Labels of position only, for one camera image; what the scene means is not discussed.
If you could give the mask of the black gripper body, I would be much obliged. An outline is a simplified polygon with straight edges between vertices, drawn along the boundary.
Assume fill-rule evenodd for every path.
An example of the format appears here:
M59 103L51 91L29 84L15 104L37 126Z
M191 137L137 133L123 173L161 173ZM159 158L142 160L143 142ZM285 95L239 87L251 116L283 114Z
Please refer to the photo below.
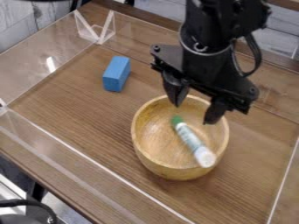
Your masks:
M190 89L207 96L225 98L230 110L246 114L258 99L259 90L253 81L241 75L229 47L223 52L194 53L181 45L151 45L153 69L163 74L171 71L190 80Z

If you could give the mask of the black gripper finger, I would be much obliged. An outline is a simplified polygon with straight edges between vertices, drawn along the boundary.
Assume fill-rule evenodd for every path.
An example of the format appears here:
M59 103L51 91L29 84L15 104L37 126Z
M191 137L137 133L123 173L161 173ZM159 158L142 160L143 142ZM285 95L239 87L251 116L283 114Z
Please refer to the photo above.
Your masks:
M227 100L225 98L214 98L205 114L203 123L209 125L217 124L229 110Z
M190 80L181 74L163 71L163 89L173 105L179 108L190 93Z

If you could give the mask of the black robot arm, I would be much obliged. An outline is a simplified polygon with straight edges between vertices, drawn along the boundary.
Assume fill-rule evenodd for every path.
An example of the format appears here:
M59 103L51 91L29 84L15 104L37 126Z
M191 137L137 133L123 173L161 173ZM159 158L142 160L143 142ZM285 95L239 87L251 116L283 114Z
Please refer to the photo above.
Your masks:
M229 111L247 113L259 97L249 76L262 52L253 32L267 27L267 0L187 0L179 44L151 45L153 69L179 106L191 89L210 97L203 122L215 124Z

